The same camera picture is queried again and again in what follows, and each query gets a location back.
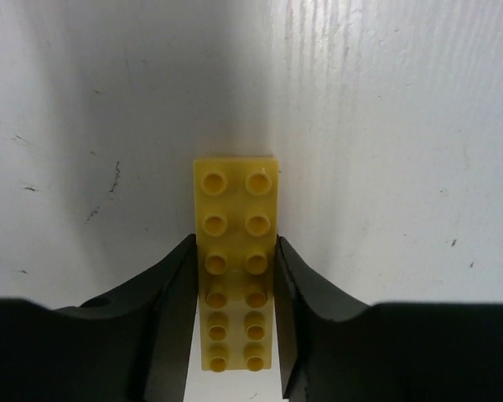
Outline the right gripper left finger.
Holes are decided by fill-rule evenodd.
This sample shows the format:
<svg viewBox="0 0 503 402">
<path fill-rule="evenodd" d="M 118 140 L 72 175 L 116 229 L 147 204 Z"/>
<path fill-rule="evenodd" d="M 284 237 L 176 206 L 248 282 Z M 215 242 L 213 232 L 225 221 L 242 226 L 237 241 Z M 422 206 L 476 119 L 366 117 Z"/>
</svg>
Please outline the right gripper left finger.
<svg viewBox="0 0 503 402">
<path fill-rule="evenodd" d="M 0 298 L 0 401 L 180 401 L 198 293 L 193 235 L 78 307 Z"/>
</svg>

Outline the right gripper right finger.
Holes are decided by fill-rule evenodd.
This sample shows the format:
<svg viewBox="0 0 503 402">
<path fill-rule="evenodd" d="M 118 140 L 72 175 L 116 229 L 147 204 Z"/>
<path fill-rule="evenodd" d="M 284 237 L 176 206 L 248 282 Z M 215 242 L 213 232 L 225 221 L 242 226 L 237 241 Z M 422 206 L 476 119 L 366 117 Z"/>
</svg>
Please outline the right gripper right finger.
<svg viewBox="0 0 503 402">
<path fill-rule="evenodd" d="M 282 392 L 291 401 L 503 401 L 503 304 L 367 305 L 277 240 Z"/>
</svg>

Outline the yellow lego plate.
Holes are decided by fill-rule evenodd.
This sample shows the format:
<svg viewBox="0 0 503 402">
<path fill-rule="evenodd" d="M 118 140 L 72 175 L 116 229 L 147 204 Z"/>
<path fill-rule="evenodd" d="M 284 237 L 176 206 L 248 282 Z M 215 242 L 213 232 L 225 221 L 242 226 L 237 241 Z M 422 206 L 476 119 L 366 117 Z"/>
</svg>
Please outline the yellow lego plate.
<svg viewBox="0 0 503 402">
<path fill-rule="evenodd" d="M 278 161 L 201 157 L 193 173 L 201 367 L 269 369 Z"/>
</svg>

